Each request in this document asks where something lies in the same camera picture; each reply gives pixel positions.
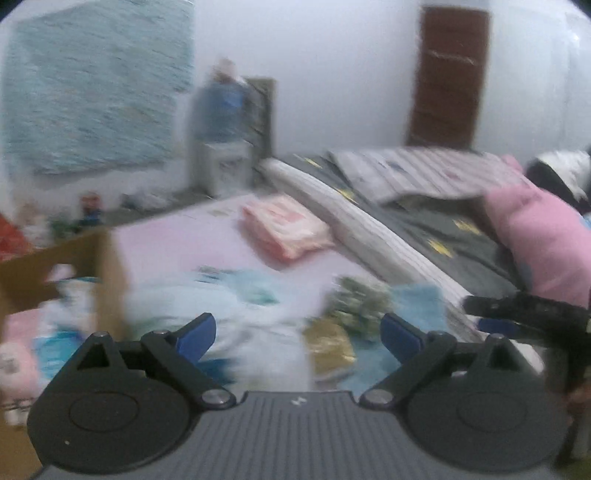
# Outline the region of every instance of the clothing pile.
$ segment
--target clothing pile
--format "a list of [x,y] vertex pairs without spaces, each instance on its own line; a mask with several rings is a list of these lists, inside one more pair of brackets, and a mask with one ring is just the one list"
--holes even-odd
[[449,332],[440,290],[434,285],[390,287],[382,282],[339,277],[324,314],[304,332],[317,382],[332,380],[355,397],[395,371],[400,363],[382,345],[379,325],[394,312],[424,332]]

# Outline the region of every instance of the drone logo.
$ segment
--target drone logo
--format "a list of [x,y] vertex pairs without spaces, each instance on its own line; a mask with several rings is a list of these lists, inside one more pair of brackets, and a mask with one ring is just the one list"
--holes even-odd
[[295,400],[292,400],[291,403],[296,407],[301,407],[304,403],[308,401],[304,397],[297,397]]

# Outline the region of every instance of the pink package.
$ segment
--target pink package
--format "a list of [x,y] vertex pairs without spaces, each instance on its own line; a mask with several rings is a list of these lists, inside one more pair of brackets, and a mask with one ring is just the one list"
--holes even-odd
[[290,262],[305,252],[334,245],[329,226],[287,195],[243,207],[246,227],[273,257]]

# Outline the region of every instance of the blue painting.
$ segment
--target blue painting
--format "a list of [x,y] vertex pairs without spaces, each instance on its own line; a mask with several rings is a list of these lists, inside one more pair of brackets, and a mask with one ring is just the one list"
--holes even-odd
[[2,69],[5,153],[41,174],[173,158],[193,8],[98,0],[17,24]]

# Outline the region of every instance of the cardboard box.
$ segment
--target cardboard box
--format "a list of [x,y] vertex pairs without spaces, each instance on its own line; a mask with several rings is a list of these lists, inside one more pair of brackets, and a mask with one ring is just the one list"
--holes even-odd
[[[56,264],[70,264],[77,277],[97,277],[99,330],[115,339],[125,336],[123,302],[125,271],[115,242],[105,228],[94,229],[72,240],[0,264],[0,332],[7,315],[36,308],[55,299],[58,292],[47,276]],[[0,419],[0,478],[27,479],[40,468],[26,429],[15,429]]]

